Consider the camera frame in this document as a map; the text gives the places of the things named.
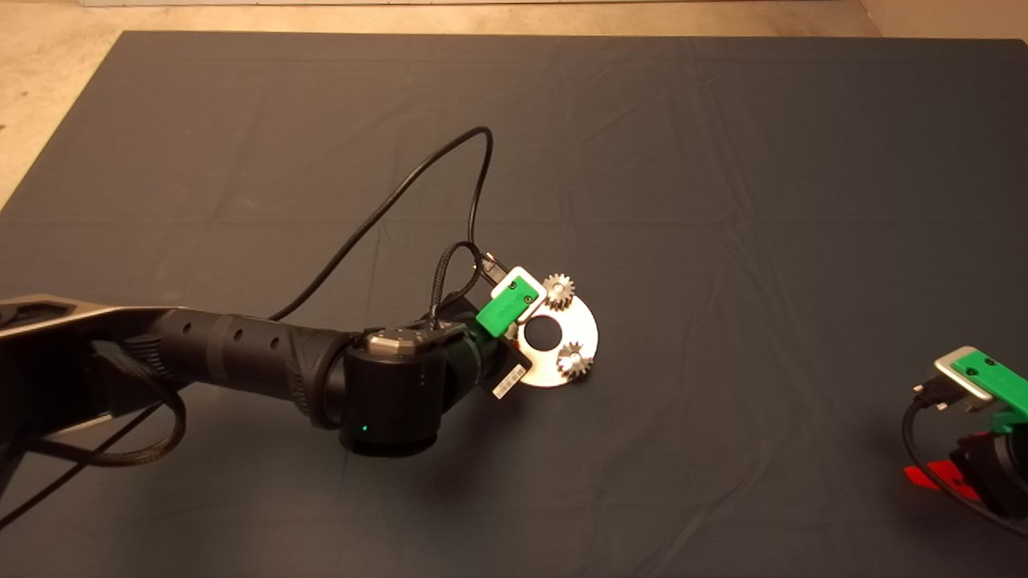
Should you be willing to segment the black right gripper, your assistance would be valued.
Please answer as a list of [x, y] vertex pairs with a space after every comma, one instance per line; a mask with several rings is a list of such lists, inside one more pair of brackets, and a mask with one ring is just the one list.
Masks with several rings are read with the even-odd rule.
[[[961, 437], [950, 460], [929, 462], [928, 469], [946, 487], [1006, 519], [1027, 516], [1027, 432], [976, 432]], [[917, 465], [904, 467], [914, 486], [941, 491]]]

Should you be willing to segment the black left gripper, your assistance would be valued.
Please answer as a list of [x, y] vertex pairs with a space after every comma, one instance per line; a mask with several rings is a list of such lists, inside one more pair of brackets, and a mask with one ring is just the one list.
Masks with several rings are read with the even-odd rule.
[[500, 400], [528, 375], [533, 362], [511, 338], [492, 336], [478, 323], [477, 314], [466, 297], [456, 300], [456, 323], [463, 326], [456, 336], [456, 399], [481, 390]]

